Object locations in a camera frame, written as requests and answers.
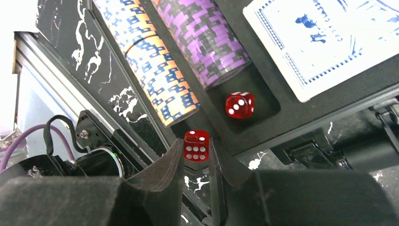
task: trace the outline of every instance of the black mechanism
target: black mechanism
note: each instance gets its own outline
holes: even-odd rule
[[[389,99],[370,108],[384,133],[364,139],[340,150],[334,150],[323,129],[297,137],[271,150],[284,163],[300,162],[309,169],[374,171],[399,165],[399,101]]]
[[[71,132],[72,144],[73,144],[73,147],[75,148],[75,150],[80,153],[87,153],[87,151],[84,148],[80,148],[76,144],[75,127],[73,126],[72,121],[66,116],[56,115],[56,116],[52,117],[50,120],[48,120],[48,122],[46,123],[45,128],[43,130],[43,138],[44,138],[44,143],[46,143],[47,154],[52,155],[54,152],[53,138],[52,138],[51,132],[50,132],[50,125],[55,120],[62,120],[63,122],[65,122],[68,125],[68,127],[70,128],[69,131]]]
[[[88,110],[80,112],[75,136],[78,144],[82,147],[95,150],[105,146],[123,156],[120,158],[121,161],[126,161],[126,166],[129,166],[125,168],[125,177],[127,178],[151,164],[148,157],[120,129],[111,134]]]
[[[209,226],[399,225],[367,173],[251,171],[217,140],[211,140],[209,172]],[[177,139],[164,156],[126,180],[15,178],[1,188],[0,225],[177,226],[183,176],[183,141]]]
[[[396,70],[391,70],[396,65],[398,59],[396,56],[317,95],[306,103],[299,102],[242,14],[242,9],[250,1],[216,0],[215,2],[252,58],[253,64],[221,86],[204,91],[152,2],[141,1],[158,34],[201,103],[200,111],[178,125],[163,128],[150,101],[144,98],[145,95],[122,53],[112,50],[120,62],[124,79],[129,81],[138,94],[148,110],[146,112],[152,116],[150,118],[153,119],[153,125],[157,128],[159,136],[166,143],[171,144],[176,137],[181,138],[181,135],[187,131],[186,128],[203,129],[213,137],[220,137],[223,146],[233,156],[244,152],[255,154],[256,151],[273,148],[317,129],[324,123],[330,122],[332,117],[338,118],[338,115],[343,117],[345,114],[349,115],[349,112],[361,111],[382,99],[397,95],[399,77]],[[117,43],[93,3],[87,6],[87,9],[92,10],[93,23],[97,24],[105,42],[109,43],[111,48],[118,50]],[[251,119],[235,121],[226,116],[223,106],[229,92],[240,90],[254,93],[258,110],[255,110],[255,115]]]

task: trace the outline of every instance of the black cable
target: black cable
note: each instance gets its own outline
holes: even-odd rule
[[[86,149],[80,148],[78,146],[78,143],[76,142],[75,128],[73,126],[72,121],[63,115],[56,115],[52,117],[50,120],[48,120],[43,130],[43,138],[44,138],[44,143],[46,144],[47,154],[53,155],[54,153],[54,145],[53,145],[53,138],[50,132],[50,125],[53,121],[57,119],[64,121],[69,126],[69,131],[71,132],[71,137],[72,137],[72,145],[75,148],[75,150],[78,151],[79,153],[87,153]]]

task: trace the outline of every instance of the purple poker chip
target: purple poker chip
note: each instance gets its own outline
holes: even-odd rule
[[[212,0],[161,0],[155,7],[204,89],[251,62]]]

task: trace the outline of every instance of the black marble pattern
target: black marble pattern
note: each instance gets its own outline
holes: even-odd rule
[[[67,62],[68,70],[100,104],[111,105],[162,156],[164,145],[82,0],[39,0],[38,12],[38,29]]]

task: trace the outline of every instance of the black case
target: black case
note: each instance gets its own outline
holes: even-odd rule
[[[150,118],[152,118],[167,149],[177,137],[183,137],[186,131],[202,129],[208,131],[211,136],[220,138],[226,150],[234,156],[247,156],[274,148],[273,150],[280,160],[288,164],[292,162],[292,159],[283,150],[299,145],[296,140],[314,141],[315,138],[308,133],[316,137],[324,136],[323,131],[314,131],[329,125],[330,122],[358,113],[386,99],[399,96],[399,76],[397,74],[399,56],[395,56],[317,95],[306,103],[299,102],[242,14],[242,9],[251,0],[215,1],[253,63],[233,79],[209,91],[202,89],[151,1],[141,1],[201,104],[201,109],[197,113],[171,128],[163,127],[149,100],[145,98],[129,65],[124,60],[124,56],[119,51],[114,51],[124,67],[123,71],[131,78],[135,86],[134,90],[140,96],[140,101],[152,116]],[[106,28],[98,10],[90,1],[88,8],[92,8],[93,17],[98,21],[104,37],[114,49],[117,49],[116,42]],[[254,94],[256,110],[250,119],[237,121],[226,115],[225,99],[230,92],[234,91],[246,91]],[[186,162],[186,167],[191,172],[200,172],[206,166],[207,162],[202,164]]]

